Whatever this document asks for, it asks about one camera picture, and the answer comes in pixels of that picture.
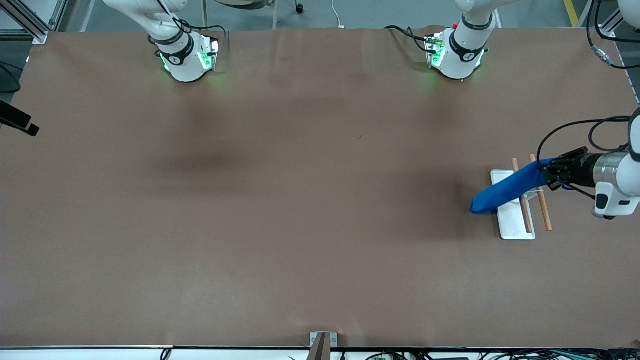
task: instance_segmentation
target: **yellow floor tape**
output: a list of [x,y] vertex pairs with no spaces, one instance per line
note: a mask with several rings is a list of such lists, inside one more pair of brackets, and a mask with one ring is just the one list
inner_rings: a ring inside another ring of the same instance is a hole
[[569,20],[571,21],[571,26],[574,28],[578,26],[578,14],[575,12],[575,7],[573,6],[572,0],[564,0],[564,7],[566,8],[566,13],[569,15]]

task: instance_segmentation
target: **white tray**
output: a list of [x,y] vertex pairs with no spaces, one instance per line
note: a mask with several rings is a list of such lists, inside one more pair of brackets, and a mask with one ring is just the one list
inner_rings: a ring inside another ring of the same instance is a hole
[[[513,175],[513,170],[492,170],[491,184],[495,185],[507,177]],[[529,201],[525,201],[529,212],[529,223],[531,224],[531,233],[527,233],[524,224],[522,209],[520,208],[520,199],[508,202],[498,208],[498,225],[500,226],[500,237],[504,240],[535,240],[536,230],[533,229],[533,218],[531,218],[531,208]]]

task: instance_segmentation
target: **robotic end effector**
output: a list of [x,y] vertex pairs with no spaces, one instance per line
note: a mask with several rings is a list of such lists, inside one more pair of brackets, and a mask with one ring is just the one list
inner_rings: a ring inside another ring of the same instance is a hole
[[164,68],[182,82],[200,79],[214,70],[218,39],[185,31],[173,12],[184,9],[187,0],[104,0],[107,6],[137,22],[160,50]]
[[591,154],[586,147],[558,157],[544,168],[551,190],[564,184],[595,188],[593,214],[608,220],[634,213],[640,203],[640,108],[630,117],[628,148]]

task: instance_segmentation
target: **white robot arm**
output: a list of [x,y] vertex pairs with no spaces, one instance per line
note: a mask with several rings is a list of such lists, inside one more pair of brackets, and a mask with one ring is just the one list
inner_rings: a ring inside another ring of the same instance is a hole
[[187,0],[104,0],[109,7],[137,22],[160,49],[164,68],[178,81],[192,82],[213,70],[219,42],[215,38],[186,31],[173,12]]
[[640,203],[640,108],[629,119],[628,147],[604,154],[582,147],[560,155],[544,169],[551,190],[564,184],[595,188],[596,217],[610,220],[633,214]]
[[[448,78],[464,79],[480,66],[486,41],[495,29],[493,12],[501,6],[520,0],[455,1],[462,12],[462,19],[457,28],[447,28],[427,39],[427,49],[435,52],[428,54],[428,62]],[[627,23],[640,28],[640,1],[618,0],[618,7]],[[608,56],[605,53],[599,53],[597,47],[594,52],[607,62]]]

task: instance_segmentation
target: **blue cloth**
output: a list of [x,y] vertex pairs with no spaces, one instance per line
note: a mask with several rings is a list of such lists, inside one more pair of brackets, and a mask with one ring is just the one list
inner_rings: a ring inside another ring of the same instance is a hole
[[[553,160],[555,160],[555,158],[544,159],[540,162],[542,165],[548,165]],[[538,164],[531,163],[512,176],[484,189],[484,191],[476,195],[474,201],[471,203],[470,210],[474,214],[484,214],[493,211],[499,206],[521,197],[525,192],[545,184],[545,177],[538,168]]]

